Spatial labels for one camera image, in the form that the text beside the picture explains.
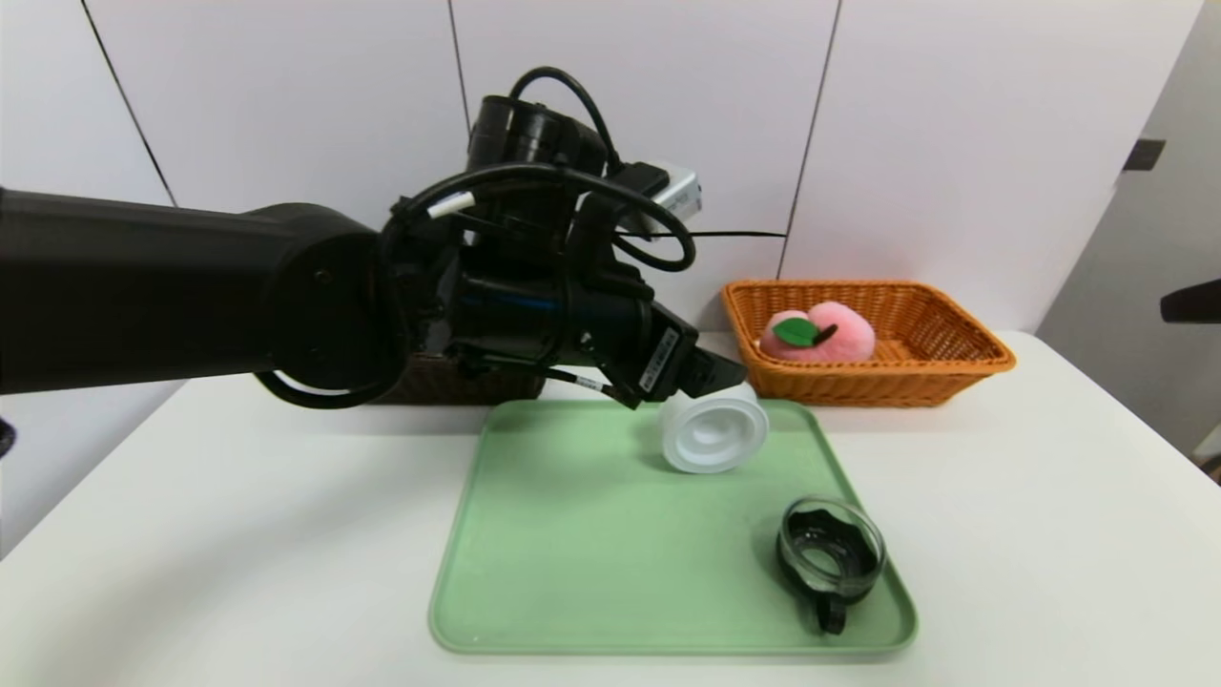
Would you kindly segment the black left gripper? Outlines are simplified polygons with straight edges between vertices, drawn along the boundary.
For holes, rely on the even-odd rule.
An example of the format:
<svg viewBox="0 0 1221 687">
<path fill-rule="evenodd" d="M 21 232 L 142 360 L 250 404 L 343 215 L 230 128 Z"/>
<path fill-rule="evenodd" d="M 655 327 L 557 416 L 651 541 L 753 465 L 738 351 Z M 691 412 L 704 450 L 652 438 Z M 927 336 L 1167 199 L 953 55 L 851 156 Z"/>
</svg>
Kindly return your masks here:
<svg viewBox="0 0 1221 687">
<path fill-rule="evenodd" d="M 694 327 L 658 301 L 574 286 L 560 362 L 601 370 L 608 395 L 632 409 L 664 401 L 676 388 L 708 397 L 746 382 L 745 365 L 694 347 L 696 339 Z"/>
</svg>

